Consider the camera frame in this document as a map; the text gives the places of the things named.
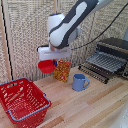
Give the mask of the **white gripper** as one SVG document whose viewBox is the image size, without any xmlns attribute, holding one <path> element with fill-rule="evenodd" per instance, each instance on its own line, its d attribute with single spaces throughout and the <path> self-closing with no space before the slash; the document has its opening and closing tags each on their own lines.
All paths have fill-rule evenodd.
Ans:
<svg viewBox="0 0 128 128">
<path fill-rule="evenodd" d="M 39 47 L 38 48 L 39 59 L 44 60 L 53 60 L 53 66 L 57 67 L 57 59 L 69 57 L 71 55 L 71 49 L 65 47 L 63 49 L 55 49 L 52 51 L 50 47 Z"/>
</svg>

